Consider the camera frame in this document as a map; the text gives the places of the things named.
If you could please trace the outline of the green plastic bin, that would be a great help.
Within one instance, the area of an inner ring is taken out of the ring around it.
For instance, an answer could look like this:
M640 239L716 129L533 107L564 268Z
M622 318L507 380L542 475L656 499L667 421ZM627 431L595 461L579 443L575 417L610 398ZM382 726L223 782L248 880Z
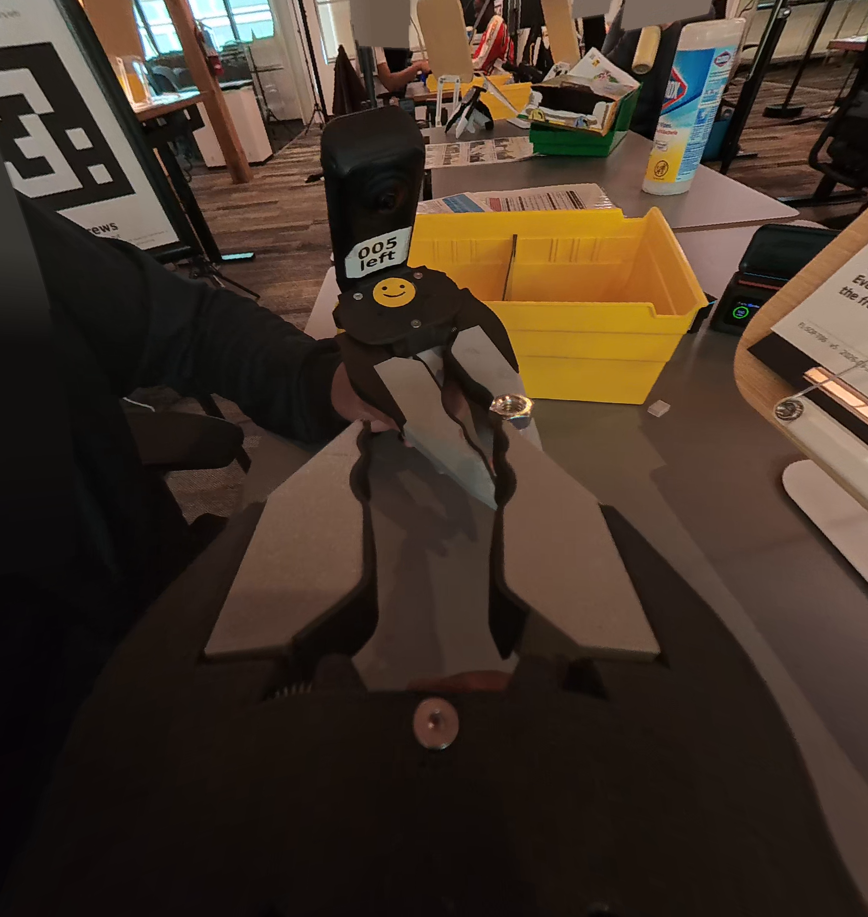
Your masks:
M641 85L591 86L562 76L533 85L525 110L540 155L607 157L625 138Z

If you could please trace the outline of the instruction sheet on stand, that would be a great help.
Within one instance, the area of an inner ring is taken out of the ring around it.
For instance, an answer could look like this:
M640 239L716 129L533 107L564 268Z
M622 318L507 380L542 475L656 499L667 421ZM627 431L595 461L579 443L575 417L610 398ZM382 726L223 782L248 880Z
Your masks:
M781 430L807 459L868 512L868 425L827 395L804 398L804 413L789 423L775 405L804 388L816 361L772 328L868 244L868 209L776 293L753 318L738 345L734 375L744 399Z

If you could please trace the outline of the person's left hand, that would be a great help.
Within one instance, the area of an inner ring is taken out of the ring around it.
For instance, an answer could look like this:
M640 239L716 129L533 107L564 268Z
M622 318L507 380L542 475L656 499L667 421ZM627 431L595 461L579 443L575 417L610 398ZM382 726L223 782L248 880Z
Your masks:
M351 385L343 364L337 366L333 375L330 399L334 411L349 423L356 421L366 423L373 433L401 432L393 418L371 406L358 395Z

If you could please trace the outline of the printed desk sheet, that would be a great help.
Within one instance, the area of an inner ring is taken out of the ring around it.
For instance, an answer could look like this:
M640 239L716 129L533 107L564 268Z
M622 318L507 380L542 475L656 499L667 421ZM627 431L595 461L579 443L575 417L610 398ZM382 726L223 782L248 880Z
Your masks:
M503 191L458 192L420 202L418 214L514 213L614 209L595 183L565 184Z
M428 144L425 169L511 163L531 159L534 155L533 145L526 137L514 136Z

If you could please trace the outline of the floor sign with square code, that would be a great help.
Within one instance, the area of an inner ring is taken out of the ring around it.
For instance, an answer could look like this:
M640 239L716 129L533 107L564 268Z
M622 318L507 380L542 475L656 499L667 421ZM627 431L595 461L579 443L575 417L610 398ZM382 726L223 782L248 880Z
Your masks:
M14 189L92 235L222 280L173 145L203 127L191 93L134 105L80 2L0 1L0 155Z

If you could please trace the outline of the white cabinet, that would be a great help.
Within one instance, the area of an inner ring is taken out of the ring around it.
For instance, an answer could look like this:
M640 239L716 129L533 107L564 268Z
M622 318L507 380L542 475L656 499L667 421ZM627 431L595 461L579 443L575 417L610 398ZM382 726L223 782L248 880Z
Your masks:
M252 83L223 85L222 93L249 164L260 165L267 162L274 156L274 151L268 138L254 85ZM197 108L203 122L203 127L193 131L199 153L207 168L222 169L226 163L208 113L201 102L197 103Z

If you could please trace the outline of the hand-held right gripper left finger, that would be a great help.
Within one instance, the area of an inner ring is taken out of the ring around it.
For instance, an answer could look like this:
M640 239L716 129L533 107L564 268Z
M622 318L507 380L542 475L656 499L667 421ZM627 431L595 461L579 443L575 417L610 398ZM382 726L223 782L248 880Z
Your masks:
M379 619L371 429L357 421L276 488L204 649L212 660L313 669L355 656Z

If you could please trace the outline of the black device with display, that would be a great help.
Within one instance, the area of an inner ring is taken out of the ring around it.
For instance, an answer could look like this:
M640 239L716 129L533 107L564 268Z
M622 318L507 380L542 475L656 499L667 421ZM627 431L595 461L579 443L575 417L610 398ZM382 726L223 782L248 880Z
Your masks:
M839 234L821 225L758 228L718 299L710 329L741 336L761 308Z

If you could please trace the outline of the yellow plastic bin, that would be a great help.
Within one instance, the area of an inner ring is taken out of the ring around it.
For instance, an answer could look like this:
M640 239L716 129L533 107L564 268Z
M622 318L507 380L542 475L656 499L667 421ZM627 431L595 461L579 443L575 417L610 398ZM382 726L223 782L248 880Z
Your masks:
M509 74L499 74L490 75L488 77L491 85L497 87L499 96L507 101L507 104L505 104L491 91L483 92L482 101L487 107L490 113L490 117L493 121L507 121L516 118L529 102L531 84L519 84L511 82L511 76L512 75ZM485 84L485 79L485 76L477 75L474 76L471 81L462 82L459 96L460 100L462 101L463 96L465 96L473 87L483 87ZM434 96L436 102L439 92L438 78L434 75L428 75L426 86L428 92ZM442 93L440 94L440 100L442 103L441 109L451 113L453 97L454 83L452 80L446 80L443 82Z

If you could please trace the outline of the white wipes canister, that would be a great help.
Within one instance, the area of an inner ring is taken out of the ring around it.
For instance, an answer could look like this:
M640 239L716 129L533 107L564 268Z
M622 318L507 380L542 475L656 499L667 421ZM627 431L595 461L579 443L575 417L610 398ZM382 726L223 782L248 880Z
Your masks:
M657 196L687 192L733 72L744 18L686 25L670 68L643 190Z

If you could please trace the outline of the yellow sheet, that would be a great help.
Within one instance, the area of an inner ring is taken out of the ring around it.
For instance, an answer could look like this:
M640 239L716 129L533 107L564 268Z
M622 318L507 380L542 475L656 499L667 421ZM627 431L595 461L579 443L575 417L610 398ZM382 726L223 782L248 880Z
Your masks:
M658 207L422 214L409 264L443 271L498 315L533 399L644 404L707 306Z

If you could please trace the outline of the person's left forearm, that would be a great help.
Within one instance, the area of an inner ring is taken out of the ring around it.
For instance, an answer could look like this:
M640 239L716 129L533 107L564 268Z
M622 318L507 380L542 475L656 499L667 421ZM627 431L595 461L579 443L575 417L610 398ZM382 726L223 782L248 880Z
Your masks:
M260 427L306 444L347 426L333 406L335 345L254 300L162 271L119 303L119 321L135 388L219 395Z

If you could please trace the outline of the black office chair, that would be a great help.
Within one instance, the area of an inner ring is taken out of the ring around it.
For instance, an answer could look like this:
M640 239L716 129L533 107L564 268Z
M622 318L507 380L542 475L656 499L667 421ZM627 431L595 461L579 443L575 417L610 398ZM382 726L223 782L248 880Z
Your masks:
M815 204L829 201L837 185L868 190L868 37L850 92L812 148L808 163L822 175Z
M250 469L243 430L226 419L143 408L123 413L142 465L155 473L222 469L233 462Z

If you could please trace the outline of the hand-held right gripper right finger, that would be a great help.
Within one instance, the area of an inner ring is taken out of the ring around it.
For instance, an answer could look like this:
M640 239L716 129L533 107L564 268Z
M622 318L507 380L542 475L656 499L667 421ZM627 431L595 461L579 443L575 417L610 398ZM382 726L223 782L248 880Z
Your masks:
M494 430L488 626L499 655L657 659L598 500L522 431Z

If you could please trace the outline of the printed instruction sheet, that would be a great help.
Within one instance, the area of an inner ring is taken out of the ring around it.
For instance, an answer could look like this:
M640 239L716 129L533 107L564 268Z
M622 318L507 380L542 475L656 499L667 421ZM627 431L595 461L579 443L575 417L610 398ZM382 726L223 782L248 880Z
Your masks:
M868 244L772 328L817 365L868 391Z

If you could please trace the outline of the wooden post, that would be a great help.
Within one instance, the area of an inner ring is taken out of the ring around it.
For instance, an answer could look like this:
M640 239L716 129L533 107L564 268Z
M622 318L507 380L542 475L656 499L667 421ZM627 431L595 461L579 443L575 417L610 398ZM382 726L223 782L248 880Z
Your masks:
M188 70L199 89L201 102L209 116L231 180L234 184L249 183L253 179L252 170L222 95L222 88L211 70L203 40L199 39L197 23L188 1L165 1L165 7L176 30Z

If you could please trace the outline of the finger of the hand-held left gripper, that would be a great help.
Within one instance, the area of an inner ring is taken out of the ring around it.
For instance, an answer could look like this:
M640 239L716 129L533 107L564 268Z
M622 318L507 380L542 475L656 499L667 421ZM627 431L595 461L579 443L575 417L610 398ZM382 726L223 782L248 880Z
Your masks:
M448 374L443 350L391 357L378 363L375 371L404 417L407 444L476 500L496 510L490 457L460 385Z
M468 424L474 421L474 407L497 419L489 408L493 399L503 394L527 395L519 372L483 327L459 332L445 352L440 371L440 406L458 427L458 432L451 434L455 444L443 449L451 456L440 460L440 473L449 477L481 477L483 474L477 469L481 464L489 468L484 475L493 476L491 447L476 428L469 433ZM536 448L542 448L533 418L528 428L518 431Z

